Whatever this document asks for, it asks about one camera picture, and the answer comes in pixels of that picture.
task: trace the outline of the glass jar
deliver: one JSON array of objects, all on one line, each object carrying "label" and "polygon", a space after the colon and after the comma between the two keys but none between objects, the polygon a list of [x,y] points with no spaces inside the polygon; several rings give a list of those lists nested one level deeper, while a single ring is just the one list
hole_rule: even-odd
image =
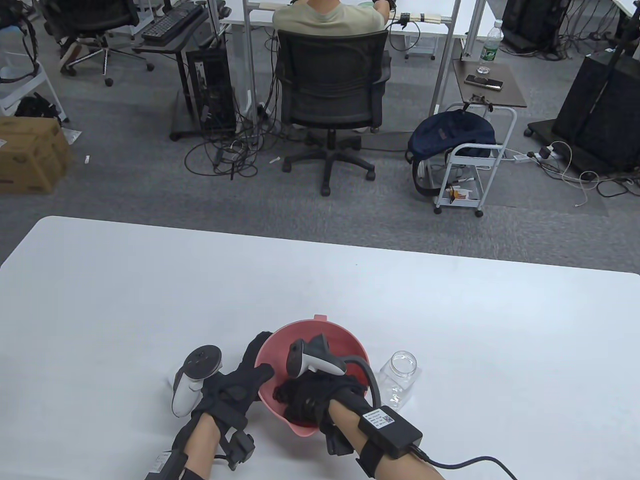
[{"label": "glass jar", "polygon": [[395,411],[400,410],[421,372],[413,354],[405,350],[395,352],[378,373],[382,403]]}]

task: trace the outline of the cardboard box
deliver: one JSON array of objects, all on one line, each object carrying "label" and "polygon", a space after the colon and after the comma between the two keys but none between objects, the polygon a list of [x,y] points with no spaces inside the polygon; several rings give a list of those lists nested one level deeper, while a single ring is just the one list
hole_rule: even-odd
[{"label": "cardboard box", "polygon": [[0,133],[0,193],[51,193],[63,167],[50,142]]},{"label": "cardboard box", "polygon": [[0,117],[0,138],[3,134],[32,134],[39,141],[49,144],[56,154],[63,174],[71,164],[71,149],[58,121],[54,118],[31,118],[28,116]]}]

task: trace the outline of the hand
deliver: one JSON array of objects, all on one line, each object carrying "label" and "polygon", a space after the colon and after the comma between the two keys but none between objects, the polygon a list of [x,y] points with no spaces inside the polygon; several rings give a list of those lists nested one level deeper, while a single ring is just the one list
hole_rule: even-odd
[{"label": "hand", "polygon": [[319,426],[327,433],[333,422],[328,416],[329,402],[338,400],[357,413],[371,410],[364,399],[367,388],[352,375],[331,375],[307,371],[287,380],[273,392],[273,398],[287,405],[284,417],[301,426]]},{"label": "hand", "polygon": [[235,371],[226,375],[218,372],[204,381],[202,400],[192,416],[207,412],[216,420],[222,435],[231,427],[238,430],[246,427],[247,410],[254,401],[259,400],[258,390],[262,384],[274,375],[272,366],[268,364],[254,367],[260,348],[270,336],[271,332],[256,336],[249,343]]}]

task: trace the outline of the gray chair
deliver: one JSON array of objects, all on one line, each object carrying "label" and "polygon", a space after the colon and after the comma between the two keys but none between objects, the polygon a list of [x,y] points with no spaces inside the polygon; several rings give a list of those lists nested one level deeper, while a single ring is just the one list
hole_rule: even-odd
[{"label": "gray chair", "polygon": [[102,75],[106,86],[112,86],[113,80],[107,77],[107,64],[111,54],[125,55],[147,63],[147,70],[153,71],[152,63],[140,55],[110,48],[106,32],[140,22],[133,0],[40,0],[47,21],[60,26],[69,36],[88,44],[90,53],[72,61],[63,69],[63,73],[76,75],[75,66],[90,58],[103,55]]},{"label": "gray chair", "polygon": [[344,152],[360,150],[362,139],[352,136],[337,141],[336,130],[382,124],[382,96],[391,76],[391,59],[385,52],[387,31],[356,36],[311,36],[278,32],[280,49],[276,76],[282,85],[282,123],[326,129],[326,140],[307,135],[313,150],[285,157],[283,172],[303,160],[324,161],[322,196],[329,196],[331,172],[336,161],[367,170],[375,180],[375,167]]}]

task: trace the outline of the chair base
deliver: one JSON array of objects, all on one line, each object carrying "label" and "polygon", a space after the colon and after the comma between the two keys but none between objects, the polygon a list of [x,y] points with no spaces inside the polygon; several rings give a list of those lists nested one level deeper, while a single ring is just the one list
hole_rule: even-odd
[{"label": "chair base", "polygon": [[111,48],[107,43],[107,39],[104,35],[99,36],[98,38],[95,39],[95,41],[96,41],[96,44],[94,46],[95,50],[91,51],[92,45],[88,45],[88,47],[90,48],[90,52],[87,55],[84,55],[78,58],[77,60],[67,63],[61,68],[61,71],[64,74],[67,74],[71,77],[75,77],[76,70],[74,69],[74,66],[76,66],[78,63],[87,61],[90,58],[93,58],[95,56],[102,55],[104,58],[104,61],[102,62],[102,76],[104,77],[104,84],[106,86],[112,86],[113,79],[107,77],[107,65],[109,63],[109,57],[112,54],[123,55],[131,58],[135,58],[137,60],[142,60],[147,63],[147,71],[149,72],[152,72],[155,68],[154,64],[147,62],[147,59],[144,58],[143,56],[136,55],[134,53],[123,52],[121,50]]},{"label": "chair base", "polygon": [[359,157],[341,151],[345,148],[360,150],[362,148],[362,138],[359,136],[348,137],[336,142],[335,130],[330,129],[329,131],[327,131],[326,146],[321,138],[317,138],[310,133],[308,133],[307,137],[305,138],[305,145],[308,145],[310,147],[316,146],[319,148],[285,157],[284,162],[282,163],[282,171],[285,173],[289,173],[291,171],[292,164],[304,160],[323,160],[324,174],[322,186],[320,188],[320,194],[322,196],[331,195],[331,187],[329,183],[331,182],[331,172],[334,162],[344,162],[359,166],[360,168],[367,170],[367,175],[365,177],[367,180],[372,182],[376,179],[375,166]]}]

